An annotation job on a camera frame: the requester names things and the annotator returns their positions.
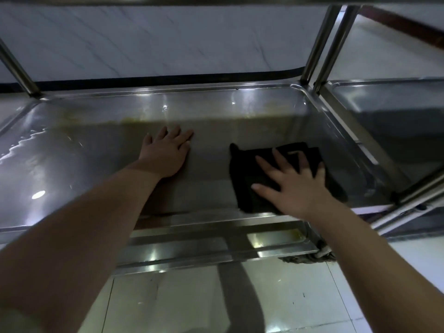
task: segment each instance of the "gray marble wall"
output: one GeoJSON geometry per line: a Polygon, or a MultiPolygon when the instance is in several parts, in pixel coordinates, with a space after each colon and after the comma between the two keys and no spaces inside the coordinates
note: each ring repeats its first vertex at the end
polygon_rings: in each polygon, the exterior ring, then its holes
{"type": "Polygon", "coordinates": [[[276,71],[305,65],[325,10],[0,4],[0,37],[36,81],[276,71]]]}

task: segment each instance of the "tile floor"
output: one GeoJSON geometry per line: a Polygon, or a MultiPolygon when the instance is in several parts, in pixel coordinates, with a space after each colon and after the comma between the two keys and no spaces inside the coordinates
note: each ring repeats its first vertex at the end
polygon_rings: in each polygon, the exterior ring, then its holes
{"type": "MultiPolygon", "coordinates": [[[[444,76],[444,51],[358,16],[330,79],[444,76]]],[[[444,291],[444,237],[392,245],[444,291]]],[[[278,259],[115,277],[81,333],[370,333],[336,263],[278,259]]]]}

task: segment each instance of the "folded black cloth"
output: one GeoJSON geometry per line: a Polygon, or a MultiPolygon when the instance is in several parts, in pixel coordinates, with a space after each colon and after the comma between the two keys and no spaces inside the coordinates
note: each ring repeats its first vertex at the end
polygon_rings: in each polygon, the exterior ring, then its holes
{"type": "MultiPolygon", "coordinates": [[[[297,171],[299,171],[297,151],[303,151],[312,173],[316,175],[319,162],[322,161],[319,148],[308,148],[305,142],[296,142],[276,148],[297,171]]],[[[280,191],[279,185],[264,173],[255,159],[255,156],[258,155],[272,166],[279,168],[274,160],[271,148],[242,151],[237,145],[231,144],[230,153],[230,177],[239,209],[246,213],[272,212],[278,215],[282,214],[273,204],[251,189],[253,183],[260,183],[280,191]]],[[[336,199],[341,202],[347,201],[347,194],[330,175],[328,168],[325,168],[325,186],[336,199]]]]}

